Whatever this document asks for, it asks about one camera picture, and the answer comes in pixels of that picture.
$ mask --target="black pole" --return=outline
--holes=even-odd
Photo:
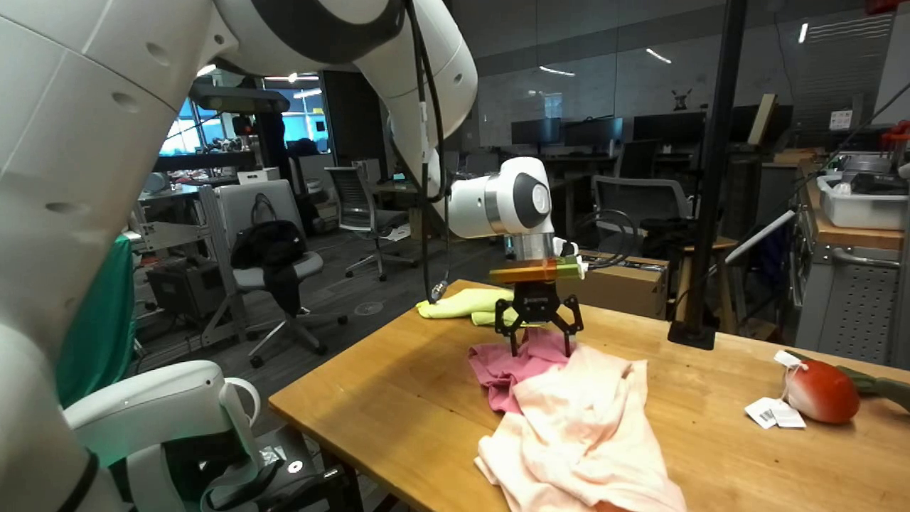
[[[714,228],[719,219],[719,182],[731,162],[731,114],[739,74],[739,51],[745,31],[748,0],[728,0],[722,11],[722,37],[719,37],[719,63],[714,82],[714,105],[708,117],[705,134],[705,182],[702,182],[702,205],[694,233],[694,259],[688,279],[688,302],[683,321],[671,324],[668,338],[702,350],[714,350],[714,327],[705,324],[705,290],[708,290],[708,267],[711,267],[711,245]]]

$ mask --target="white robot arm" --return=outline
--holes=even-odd
[[[378,91],[392,139],[412,174],[421,179],[418,168],[427,165],[429,188],[441,188],[435,114],[418,100],[407,3],[0,3],[0,63],[6,65],[0,74],[3,509],[122,506],[111,478],[91,464],[63,418],[51,361],[94,270],[134,208],[196,68],[216,57],[250,74],[353,63]],[[441,0],[415,0],[412,9],[446,137],[472,108],[478,71]],[[546,256],[540,239],[552,225],[543,165],[518,159],[501,176],[455,185],[452,228],[464,236],[529,233],[535,242],[526,256]],[[122,390],[137,398],[148,384],[139,375]],[[128,395],[117,395],[117,404],[97,401],[94,412],[80,415],[122,410],[134,401]]]

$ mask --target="white cloth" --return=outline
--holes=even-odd
[[[520,412],[478,455],[509,509],[685,509],[646,418],[646,370],[583,344],[566,367],[515,387]]]

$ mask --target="pink cloth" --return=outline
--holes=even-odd
[[[529,330],[518,356],[506,341],[472,347],[469,364],[498,412],[515,412],[512,387],[523,378],[546,373],[552,364],[566,364],[566,341],[557,330]]]
[[[520,412],[506,412],[478,447],[478,466],[509,509],[685,509],[646,418],[646,361],[577,347],[512,395]]]

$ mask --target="wall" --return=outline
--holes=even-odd
[[[711,105],[719,0],[498,0],[509,23],[486,6],[455,3],[481,68],[478,108],[461,134],[466,148],[509,145],[512,119],[674,111],[674,91],[688,94],[688,111]],[[890,17],[865,17],[856,0],[751,3],[737,105],[771,91],[793,105],[796,137],[825,137],[833,108],[870,111],[887,28]]]

